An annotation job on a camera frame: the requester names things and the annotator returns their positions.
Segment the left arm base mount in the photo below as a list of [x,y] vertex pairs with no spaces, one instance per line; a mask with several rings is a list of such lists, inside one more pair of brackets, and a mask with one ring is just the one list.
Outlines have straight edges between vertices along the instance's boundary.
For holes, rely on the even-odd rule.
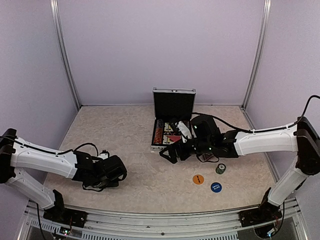
[[88,213],[81,210],[52,207],[46,209],[43,218],[52,222],[68,225],[71,227],[84,228],[87,221]]

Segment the green poker chip stack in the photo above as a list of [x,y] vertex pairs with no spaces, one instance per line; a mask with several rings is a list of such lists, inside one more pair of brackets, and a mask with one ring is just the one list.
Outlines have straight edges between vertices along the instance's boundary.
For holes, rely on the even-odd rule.
[[215,172],[219,175],[222,175],[226,171],[226,165],[223,163],[220,163],[217,165]]

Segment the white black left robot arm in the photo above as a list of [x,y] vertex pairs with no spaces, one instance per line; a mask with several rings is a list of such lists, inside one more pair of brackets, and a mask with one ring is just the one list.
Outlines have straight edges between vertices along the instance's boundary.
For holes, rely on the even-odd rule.
[[0,182],[41,207],[46,217],[63,223],[70,218],[63,196],[29,175],[25,169],[56,174],[82,184],[86,191],[101,192],[117,187],[127,177],[127,169],[117,155],[104,150],[95,156],[78,148],[60,151],[33,144],[9,128],[0,137]]

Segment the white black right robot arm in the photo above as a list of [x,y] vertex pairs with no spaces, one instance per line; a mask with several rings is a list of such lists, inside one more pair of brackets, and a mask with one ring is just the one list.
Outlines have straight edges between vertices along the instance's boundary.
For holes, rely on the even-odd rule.
[[320,172],[320,137],[309,120],[302,114],[293,123],[266,129],[242,129],[235,126],[220,132],[213,115],[195,113],[187,127],[183,121],[171,122],[181,140],[160,151],[160,156],[175,164],[192,155],[213,154],[219,158],[238,158],[257,153],[295,152],[296,160],[264,194],[254,213],[260,222],[274,216],[285,199],[296,191],[309,176]]

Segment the aluminium poker set case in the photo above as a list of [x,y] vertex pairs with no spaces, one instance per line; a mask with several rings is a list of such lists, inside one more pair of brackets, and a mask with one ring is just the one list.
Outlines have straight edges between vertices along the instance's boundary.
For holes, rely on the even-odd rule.
[[[164,132],[165,123],[170,124],[170,121],[177,120],[183,121],[187,126],[189,125],[188,121],[192,116],[196,90],[194,88],[154,87],[152,94],[154,106],[154,126],[150,150],[152,152],[158,152],[169,145],[163,144],[164,136],[180,136],[174,131]],[[162,144],[154,144],[155,130],[158,119],[163,120]]]

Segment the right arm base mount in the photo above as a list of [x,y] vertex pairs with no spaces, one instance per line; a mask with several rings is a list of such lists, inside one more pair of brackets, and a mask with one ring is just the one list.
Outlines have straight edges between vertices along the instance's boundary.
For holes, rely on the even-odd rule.
[[243,210],[238,213],[242,228],[262,224],[265,220],[259,208]]

